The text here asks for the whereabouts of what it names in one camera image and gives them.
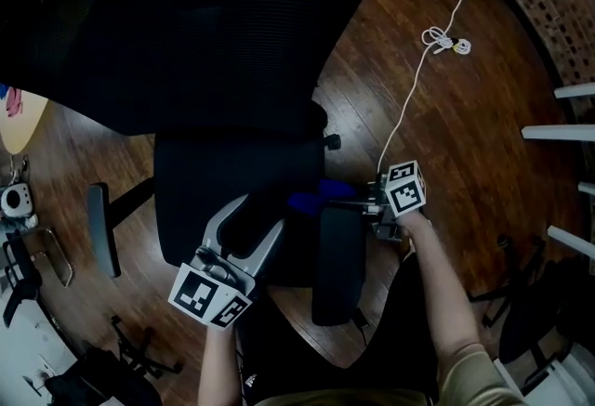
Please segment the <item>person's arm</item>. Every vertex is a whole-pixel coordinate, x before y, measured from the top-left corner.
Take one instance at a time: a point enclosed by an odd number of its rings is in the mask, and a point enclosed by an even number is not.
[[[438,236],[418,211],[397,218],[413,238],[426,296],[430,333],[441,369],[469,346],[481,347],[477,324],[467,295]]]
[[[209,328],[198,386],[198,406],[240,406],[242,386],[235,357],[235,331]]]

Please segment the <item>hardwood floorboard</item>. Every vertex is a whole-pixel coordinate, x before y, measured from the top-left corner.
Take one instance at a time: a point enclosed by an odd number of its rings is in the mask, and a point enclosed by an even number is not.
[[[342,150],[327,154],[330,177],[374,178],[424,49],[419,36],[431,25],[444,26],[455,3],[363,0],[314,94],[328,112],[327,133],[339,133],[343,142]],[[532,235],[545,235],[549,223],[583,234],[588,213],[575,185],[579,147],[522,140],[524,125],[563,123],[563,115],[543,62],[511,11],[502,0],[465,0],[451,34],[469,39],[471,53],[428,56],[383,166],[420,162],[428,216],[465,287],[479,293],[496,287],[505,270],[498,233],[513,236],[527,257]],[[196,399],[205,329],[166,303],[176,269],[163,261],[153,202],[115,230],[123,269],[117,280],[99,271],[86,226],[88,185],[105,181],[115,199],[152,174],[152,143],[152,137],[126,138],[51,104],[27,150],[31,184],[42,222],[56,228],[76,273],[72,287],[62,289],[42,268],[43,296],[78,347],[84,341],[115,347],[113,314],[137,341],[143,328],[154,328],[156,359],[186,363],[180,376],[166,374],[155,384],[165,405],[188,404]],[[186,176],[183,167],[180,175]],[[549,246],[548,254],[565,252]],[[371,323],[368,339],[398,266],[391,246],[369,243],[361,301]],[[275,289],[273,296],[306,341],[335,364],[347,366],[361,353],[353,325],[311,323],[307,291]],[[476,306],[478,317],[484,308]],[[495,354],[498,329],[482,335]]]

